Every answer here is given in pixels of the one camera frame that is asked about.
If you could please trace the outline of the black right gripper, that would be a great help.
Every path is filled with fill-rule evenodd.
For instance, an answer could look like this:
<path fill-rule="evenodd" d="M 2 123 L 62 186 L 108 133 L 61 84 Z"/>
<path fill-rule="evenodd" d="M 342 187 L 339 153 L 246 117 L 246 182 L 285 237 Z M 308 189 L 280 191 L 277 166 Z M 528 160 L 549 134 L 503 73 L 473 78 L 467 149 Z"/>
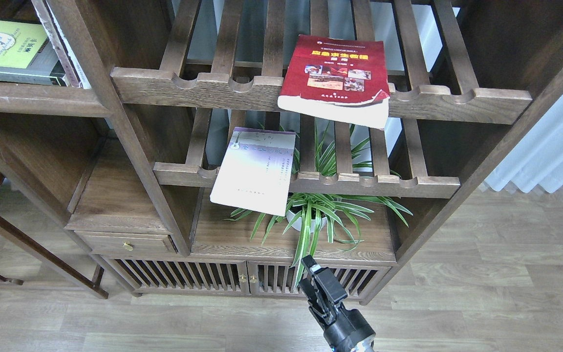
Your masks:
<path fill-rule="evenodd" d="M 317 264 L 311 255 L 301 261 L 309 275 L 299 286 L 333 352 L 372 352 L 375 331 L 359 310 L 341 308 L 348 294 L 331 269 Z"/>

